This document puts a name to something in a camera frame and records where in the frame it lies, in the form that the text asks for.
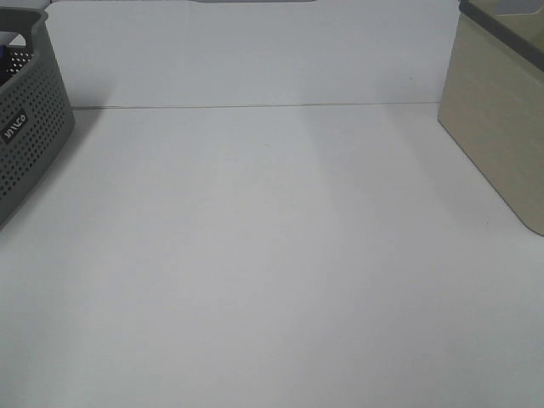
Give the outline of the grey perforated plastic basket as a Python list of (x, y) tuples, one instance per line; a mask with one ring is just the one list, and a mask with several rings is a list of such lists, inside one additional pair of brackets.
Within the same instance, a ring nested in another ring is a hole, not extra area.
[(5, 224), (48, 171), (75, 127), (52, 46), (46, 12), (1, 8), (1, 30), (25, 40), (7, 45), (1, 66), (1, 223)]

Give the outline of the beige storage bin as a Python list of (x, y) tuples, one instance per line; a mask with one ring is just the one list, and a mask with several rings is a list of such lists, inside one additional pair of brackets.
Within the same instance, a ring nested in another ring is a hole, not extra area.
[(438, 121), (543, 233), (543, 3), (461, 1)]

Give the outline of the blue microfibre towel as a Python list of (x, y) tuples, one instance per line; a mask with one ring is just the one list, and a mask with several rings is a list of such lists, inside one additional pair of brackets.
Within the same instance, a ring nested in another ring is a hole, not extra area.
[(0, 45), (0, 66), (11, 64), (10, 50), (5, 44)]

